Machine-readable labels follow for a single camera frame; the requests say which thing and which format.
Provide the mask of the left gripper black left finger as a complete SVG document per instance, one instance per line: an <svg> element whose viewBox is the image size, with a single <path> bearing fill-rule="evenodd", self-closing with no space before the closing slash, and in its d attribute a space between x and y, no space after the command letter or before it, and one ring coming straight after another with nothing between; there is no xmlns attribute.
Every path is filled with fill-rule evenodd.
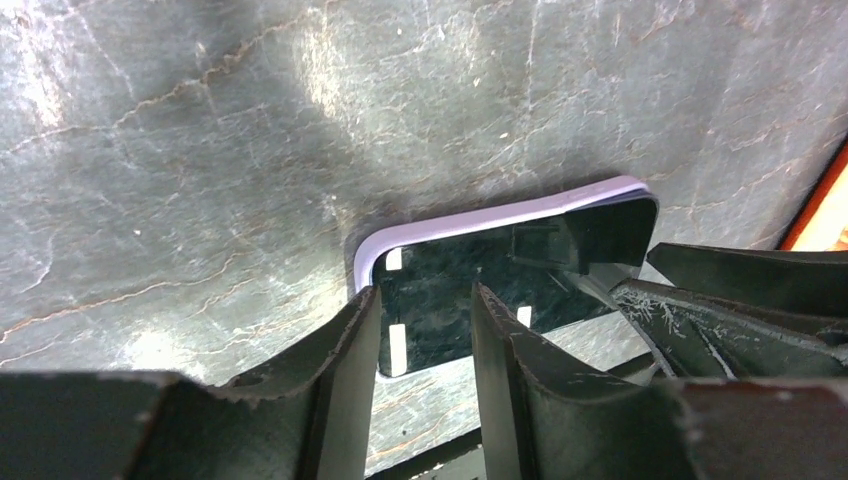
<svg viewBox="0 0 848 480"><path fill-rule="evenodd" d="M170 371L1 377L5 479L360 479L381 298L222 386Z"/></svg>

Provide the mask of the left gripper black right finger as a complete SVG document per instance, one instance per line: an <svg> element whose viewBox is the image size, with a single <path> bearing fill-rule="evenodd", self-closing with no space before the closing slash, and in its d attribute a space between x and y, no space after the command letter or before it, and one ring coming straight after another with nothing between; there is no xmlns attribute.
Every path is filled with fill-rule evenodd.
<svg viewBox="0 0 848 480"><path fill-rule="evenodd" d="M660 378L599 370L473 289L472 343L492 479L843 479L844 377Z"/></svg>

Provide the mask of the lavender phone case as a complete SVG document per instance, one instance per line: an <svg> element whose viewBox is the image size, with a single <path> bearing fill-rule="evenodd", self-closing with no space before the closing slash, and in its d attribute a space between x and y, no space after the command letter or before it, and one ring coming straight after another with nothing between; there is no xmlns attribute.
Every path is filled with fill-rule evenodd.
<svg viewBox="0 0 848 480"><path fill-rule="evenodd" d="M372 284L377 259L395 248L643 198L654 200L656 196L644 182L622 175L536 199L383 228L366 237L355 250L353 291Z"/></svg>

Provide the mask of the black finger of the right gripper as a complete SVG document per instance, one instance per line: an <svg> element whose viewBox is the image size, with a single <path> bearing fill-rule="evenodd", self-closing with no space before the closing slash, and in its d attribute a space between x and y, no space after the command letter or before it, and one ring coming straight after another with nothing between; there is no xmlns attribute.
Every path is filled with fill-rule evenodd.
<svg viewBox="0 0 848 480"><path fill-rule="evenodd" d="M847 254L660 243L610 291L669 377L847 374Z"/></svg>

